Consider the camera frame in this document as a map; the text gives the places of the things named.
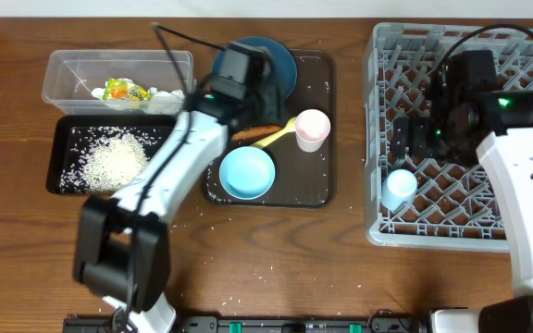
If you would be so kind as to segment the white rice grains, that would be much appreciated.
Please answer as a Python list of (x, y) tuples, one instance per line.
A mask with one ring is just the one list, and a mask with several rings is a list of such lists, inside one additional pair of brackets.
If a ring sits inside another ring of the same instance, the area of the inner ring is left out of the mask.
[(75, 127), (61, 163), (62, 194), (112, 193), (138, 176), (164, 142), (167, 129)]

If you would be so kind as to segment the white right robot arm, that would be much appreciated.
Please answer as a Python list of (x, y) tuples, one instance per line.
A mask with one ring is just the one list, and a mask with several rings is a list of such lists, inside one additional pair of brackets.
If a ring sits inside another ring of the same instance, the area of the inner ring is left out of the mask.
[(533, 332), (533, 92), (501, 90), (490, 50), (443, 61), (427, 117), (398, 117), (390, 151), (486, 172), (510, 248), (514, 297), (480, 310), (442, 309), (427, 332)]

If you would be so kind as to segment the white tissue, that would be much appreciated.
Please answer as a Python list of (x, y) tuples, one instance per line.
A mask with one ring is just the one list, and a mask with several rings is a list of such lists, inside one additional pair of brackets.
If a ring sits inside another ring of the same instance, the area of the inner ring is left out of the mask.
[(156, 87), (150, 87), (149, 89), (145, 89), (152, 95), (148, 101), (103, 100), (104, 90), (105, 86), (94, 88), (91, 95), (93, 98), (101, 100), (106, 106), (117, 111), (143, 112), (144, 114), (151, 115), (174, 115), (179, 113), (181, 104), (184, 102), (184, 93), (182, 90), (167, 92), (158, 90)]

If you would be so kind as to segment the pink plastic cup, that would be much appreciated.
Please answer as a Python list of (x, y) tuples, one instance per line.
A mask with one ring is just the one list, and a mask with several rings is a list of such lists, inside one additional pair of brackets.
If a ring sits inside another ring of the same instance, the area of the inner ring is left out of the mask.
[(317, 109), (301, 112), (295, 123), (295, 136), (298, 147), (307, 153), (317, 151), (331, 131), (328, 116)]

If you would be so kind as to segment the orange carrot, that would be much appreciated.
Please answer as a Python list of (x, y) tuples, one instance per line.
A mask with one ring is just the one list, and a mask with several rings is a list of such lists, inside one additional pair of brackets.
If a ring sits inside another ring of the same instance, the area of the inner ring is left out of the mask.
[(255, 137), (260, 137), (267, 134), (272, 134), (280, 130), (279, 126), (260, 126), (252, 127), (235, 133), (231, 139), (233, 141), (249, 140)]

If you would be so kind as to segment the light blue plastic cup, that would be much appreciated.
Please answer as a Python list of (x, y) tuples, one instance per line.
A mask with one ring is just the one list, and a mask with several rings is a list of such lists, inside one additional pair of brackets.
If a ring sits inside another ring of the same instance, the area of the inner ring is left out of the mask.
[(381, 203), (391, 211), (403, 204), (411, 204), (416, 196), (417, 179), (407, 169), (393, 170), (382, 182)]

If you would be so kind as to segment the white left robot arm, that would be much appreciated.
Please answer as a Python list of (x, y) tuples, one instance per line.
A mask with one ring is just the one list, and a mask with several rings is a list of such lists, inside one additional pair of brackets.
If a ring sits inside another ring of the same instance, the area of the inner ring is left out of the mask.
[(143, 172), (108, 199), (86, 200), (73, 277), (114, 306), (100, 331), (171, 329), (176, 314), (164, 294), (170, 275), (168, 225), (233, 134), (286, 120), (284, 97), (276, 85), (249, 89), (243, 99), (197, 88)]

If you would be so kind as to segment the yellow snack wrapper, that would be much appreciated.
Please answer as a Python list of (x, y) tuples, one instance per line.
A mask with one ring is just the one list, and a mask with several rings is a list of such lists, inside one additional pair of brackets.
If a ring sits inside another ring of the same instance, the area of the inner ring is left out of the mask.
[(152, 95), (142, 86), (127, 79), (110, 78), (105, 85), (103, 100), (148, 101)]

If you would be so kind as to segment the light blue bowl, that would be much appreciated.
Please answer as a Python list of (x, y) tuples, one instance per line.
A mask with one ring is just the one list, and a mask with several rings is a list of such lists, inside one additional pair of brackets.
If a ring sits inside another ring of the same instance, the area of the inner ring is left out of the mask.
[(273, 159), (265, 151), (244, 146), (226, 154), (219, 166), (218, 176), (222, 188), (230, 196), (253, 200), (271, 188), (276, 168)]

